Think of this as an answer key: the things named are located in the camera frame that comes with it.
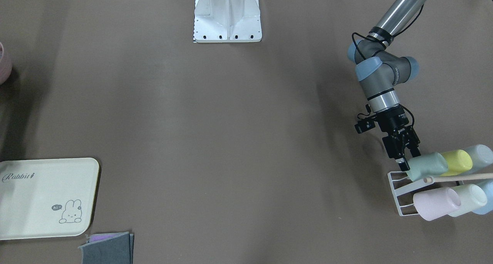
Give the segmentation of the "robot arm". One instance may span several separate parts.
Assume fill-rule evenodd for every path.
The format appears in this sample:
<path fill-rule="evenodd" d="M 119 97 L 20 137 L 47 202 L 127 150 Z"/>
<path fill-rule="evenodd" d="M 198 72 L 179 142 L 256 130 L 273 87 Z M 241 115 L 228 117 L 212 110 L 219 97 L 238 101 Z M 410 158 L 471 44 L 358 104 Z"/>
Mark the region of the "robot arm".
<path fill-rule="evenodd" d="M 382 138 L 389 158 L 394 159 L 401 171 L 409 171 L 405 156 L 421 155 L 420 140 L 414 130 L 414 116 L 401 104 L 395 87 L 414 79 L 419 64 L 412 57 L 398 57 L 387 52 L 394 39 L 406 31 L 421 14 L 426 0 L 396 0 L 367 36 L 352 33 L 347 57 L 356 64 L 355 73 L 368 101 L 367 113 L 357 115 L 355 130 L 358 134 L 376 126 L 387 136 Z"/>

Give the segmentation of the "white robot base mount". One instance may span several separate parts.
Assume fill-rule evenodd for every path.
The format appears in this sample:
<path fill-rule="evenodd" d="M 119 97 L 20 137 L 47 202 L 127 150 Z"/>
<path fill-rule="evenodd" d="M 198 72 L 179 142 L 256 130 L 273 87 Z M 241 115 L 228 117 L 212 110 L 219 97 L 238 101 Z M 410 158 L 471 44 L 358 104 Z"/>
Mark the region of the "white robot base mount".
<path fill-rule="evenodd" d="M 262 40 L 259 0 L 194 0 L 195 43 Z"/>

